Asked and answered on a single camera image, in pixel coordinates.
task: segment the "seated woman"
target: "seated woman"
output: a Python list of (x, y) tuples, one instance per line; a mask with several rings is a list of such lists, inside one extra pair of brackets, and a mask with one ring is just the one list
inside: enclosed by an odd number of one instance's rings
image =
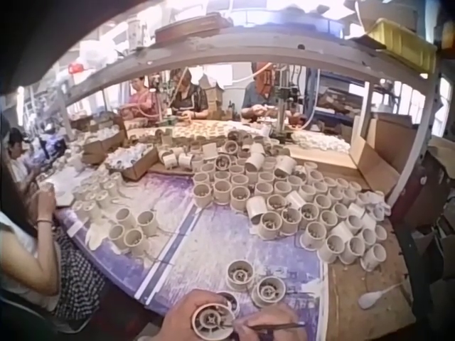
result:
[(39, 174), (38, 169), (28, 166), (24, 160), (22, 148), (23, 136), (17, 128), (12, 128), (6, 137), (8, 144), (9, 164), (14, 180), (19, 190), (25, 196), (30, 196), (37, 191), (35, 179)]
[(172, 70), (171, 79), (177, 84), (177, 93), (171, 103), (172, 113), (182, 120), (207, 119), (207, 95), (199, 85), (191, 83), (190, 70)]
[(124, 120), (138, 117), (146, 118), (151, 123), (159, 120), (159, 101), (156, 93), (150, 92), (145, 86), (145, 77), (134, 78), (131, 86), (136, 93), (129, 98), (129, 103), (120, 107)]
[(67, 322), (89, 318), (99, 307), (104, 277), (57, 228), (55, 193), (50, 186), (35, 198), (36, 225), (1, 160), (0, 285)]
[[(269, 63), (252, 63), (251, 70), (256, 73), (258, 70), (266, 67)], [(245, 88), (243, 97), (242, 118), (251, 122), (257, 121), (259, 117), (276, 117), (278, 98), (274, 91), (275, 83), (275, 66), (270, 65), (260, 74), (254, 77), (254, 80)], [(291, 113), (286, 110), (286, 116), (291, 118), (299, 113)]]

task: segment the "finger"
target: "finger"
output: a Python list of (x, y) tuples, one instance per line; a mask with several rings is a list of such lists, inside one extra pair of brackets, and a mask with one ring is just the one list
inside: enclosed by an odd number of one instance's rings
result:
[(234, 330), (239, 335), (240, 341), (259, 341), (257, 334), (245, 325), (234, 324)]

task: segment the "wooden board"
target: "wooden board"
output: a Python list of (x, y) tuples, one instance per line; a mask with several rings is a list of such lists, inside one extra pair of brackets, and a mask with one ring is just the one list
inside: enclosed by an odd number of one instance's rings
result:
[(415, 322), (406, 299), (406, 296), (411, 296), (408, 282), (404, 289), (396, 288), (384, 295), (369, 310), (358, 306), (362, 294), (399, 283), (407, 273), (392, 226), (390, 223), (383, 226), (388, 232), (387, 240), (382, 244), (387, 259), (376, 270), (366, 273), (359, 263), (344, 266), (339, 261), (328, 267), (330, 308), (327, 340), (372, 340)]

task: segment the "sleeve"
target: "sleeve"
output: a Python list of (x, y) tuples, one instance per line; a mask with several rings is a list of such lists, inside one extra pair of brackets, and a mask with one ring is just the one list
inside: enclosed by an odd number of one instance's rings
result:
[(250, 108), (252, 105), (251, 105), (251, 97), (250, 97), (250, 85), (248, 85), (246, 88), (245, 88), (245, 94), (243, 95), (243, 104), (242, 104), (242, 109), (245, 109), (245, 108)]
[(196, 106), (197, 112), (202, 112), (208, 109), (207, 94), (202, 87), (198, 88), (198, 103)]

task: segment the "woman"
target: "woman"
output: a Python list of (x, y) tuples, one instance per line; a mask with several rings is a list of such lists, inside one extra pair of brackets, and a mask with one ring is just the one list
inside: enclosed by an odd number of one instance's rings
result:
[(191, 72), (187, 68), (172, 70), (171, 79), (177, 84), (172, 113), (181, 120), (207, 119), (207, 95), (199, 85), (191, 83)]
[(53, 238), (55, 193), (37, 195), (33, 226), (4, 160), (1, 160), (0, 285), (67, 322), (82, 321), (99, 307), (105, 280), (58, 229)]
[(159, 102), (156, 93), (145, 86), (145, 77), (134, 78), (131, 86), (136, 93), (129, 98), (129, 103), (120, 107), (124, 120), (146, 118), (154, 123), (159, 120)]
[(35, 179), (39, 171), (26, 165), (23, 155), (23, 136), (17, 128), (12, 128), (9, 132), (9, 137), (6, 138), (8, 142), (8, 156), (13, 173), (14, 180), (16, 181), (19, 190), (24, 195), (30, 196), (38, 189)]

